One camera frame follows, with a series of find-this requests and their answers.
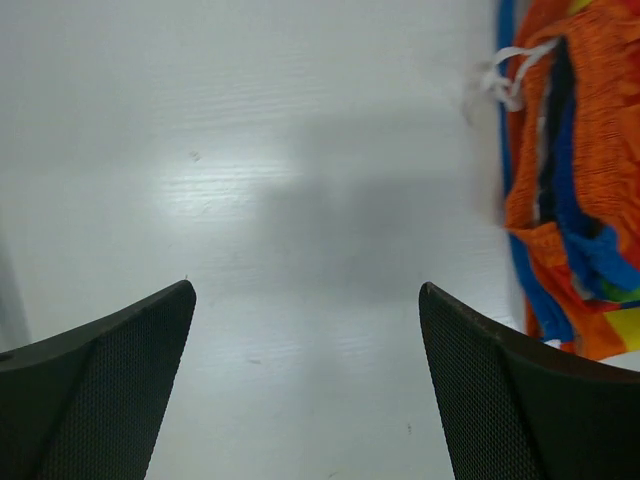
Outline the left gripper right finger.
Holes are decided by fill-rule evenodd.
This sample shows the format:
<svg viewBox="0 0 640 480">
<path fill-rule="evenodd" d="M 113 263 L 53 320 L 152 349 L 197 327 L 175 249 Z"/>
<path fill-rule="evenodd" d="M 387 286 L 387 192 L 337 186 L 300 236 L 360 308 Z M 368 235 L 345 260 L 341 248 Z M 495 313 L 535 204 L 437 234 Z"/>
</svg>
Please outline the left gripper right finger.
<svg viewBox="0 0 640 480">
<path fill-rule="evenodd" d="M 419 315 L 455 478 L 638 478 L 638 372 L 547 346 L 432 283 Z"/>
</svg>

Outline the rainbow striped shorts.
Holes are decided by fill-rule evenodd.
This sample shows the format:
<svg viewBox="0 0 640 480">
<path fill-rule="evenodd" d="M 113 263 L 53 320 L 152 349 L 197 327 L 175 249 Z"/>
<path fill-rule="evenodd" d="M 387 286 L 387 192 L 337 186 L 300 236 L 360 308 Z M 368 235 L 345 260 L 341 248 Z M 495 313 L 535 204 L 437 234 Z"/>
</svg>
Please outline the rainbow striped shorts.
<svg viewBox="0 0 640 480">
<path fill-rule="evenodd" d="M 639 5 L 501 1 L 471 88 L 500 109 L 504 226 L 533 338 L 639 347 Z"/>
</svg>

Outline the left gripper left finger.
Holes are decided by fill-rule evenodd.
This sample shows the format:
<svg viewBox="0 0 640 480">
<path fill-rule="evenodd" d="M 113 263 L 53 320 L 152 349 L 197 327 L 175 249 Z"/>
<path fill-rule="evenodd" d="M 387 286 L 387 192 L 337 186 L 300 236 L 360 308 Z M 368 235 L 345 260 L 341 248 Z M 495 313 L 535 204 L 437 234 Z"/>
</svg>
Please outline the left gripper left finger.
<svg viewBox="0 0 640 480">
<path fill-rule="evenodd" d="M 2 478 L 144 478 L 195 305 L 181 280 L 2 353 Z"/>
</svg>

